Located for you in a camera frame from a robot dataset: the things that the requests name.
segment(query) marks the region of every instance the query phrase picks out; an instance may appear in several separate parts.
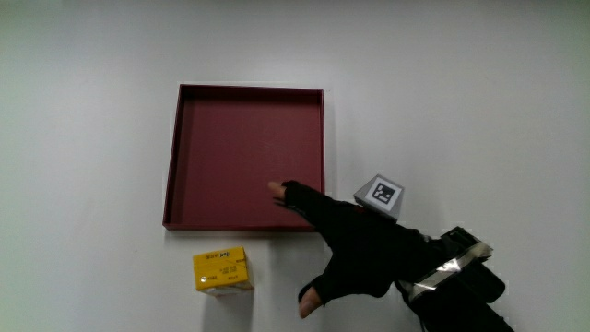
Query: white background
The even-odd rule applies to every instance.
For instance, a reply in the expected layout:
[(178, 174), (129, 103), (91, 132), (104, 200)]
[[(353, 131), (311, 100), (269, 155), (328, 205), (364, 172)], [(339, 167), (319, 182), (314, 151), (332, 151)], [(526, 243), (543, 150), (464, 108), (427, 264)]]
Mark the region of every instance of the white background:
[[(333, 196), (390, 177), (408, 227), (495, 248), (517, 331), (585, 331), (589, 63), (584, 1), (0, 0), (0, 330), (419, 330), (395, 290), (300, 320), (316, 235), (162, 228), (199, 81), (325, 89)], [(197, 293), (192, 255), (234, 245), (256, 290)]]

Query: maroon box lid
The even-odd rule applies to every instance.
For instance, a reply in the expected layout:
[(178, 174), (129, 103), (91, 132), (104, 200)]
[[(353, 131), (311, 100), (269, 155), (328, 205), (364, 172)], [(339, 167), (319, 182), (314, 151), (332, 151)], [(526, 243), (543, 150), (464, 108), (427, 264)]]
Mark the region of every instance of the maroon box lid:
[(325, 189), (322, 90), (180, 86), (164, 227), (312, 231), (266, 188), (291, 179)]

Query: yellow cardboard box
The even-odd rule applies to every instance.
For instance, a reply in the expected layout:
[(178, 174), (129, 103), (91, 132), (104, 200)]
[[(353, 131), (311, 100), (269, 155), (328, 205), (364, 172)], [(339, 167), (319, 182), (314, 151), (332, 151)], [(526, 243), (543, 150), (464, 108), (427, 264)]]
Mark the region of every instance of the yellow cardboard box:
[(193, 265), (197, 291), (219, 296), (254, 288), (243, 247), (194, 255)]

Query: black glove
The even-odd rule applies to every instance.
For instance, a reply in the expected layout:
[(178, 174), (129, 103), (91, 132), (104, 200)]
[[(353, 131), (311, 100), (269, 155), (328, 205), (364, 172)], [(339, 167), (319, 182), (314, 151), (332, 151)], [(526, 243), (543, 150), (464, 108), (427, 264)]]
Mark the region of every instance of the black glove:
[(350, 294), (382, 297), (394, 280), (415, 281), (443, 260), (417, 230), (406, 229), (377, 213), (335, 201), (311, 187), (282, 184), (285, 207), (300, 213), (332, 249), (332, 258), (313, 286), (322, 304)]

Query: reflective strap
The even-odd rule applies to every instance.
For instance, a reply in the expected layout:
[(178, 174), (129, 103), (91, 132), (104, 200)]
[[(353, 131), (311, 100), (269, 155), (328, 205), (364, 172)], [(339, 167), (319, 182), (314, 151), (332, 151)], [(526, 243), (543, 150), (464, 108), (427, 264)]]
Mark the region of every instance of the reflective strap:
[(414, 284), (399, 280), (399, 283), (407, 292), (409, 302), (416, 300), (422, 293), (434, 291), (445, 279), (461, 272), (476, 258), (490, 257), (492, 249), (485, 243), (479, 242), (472, 245), (463, 255), (449, 260), (436, 268), (431, 275)]

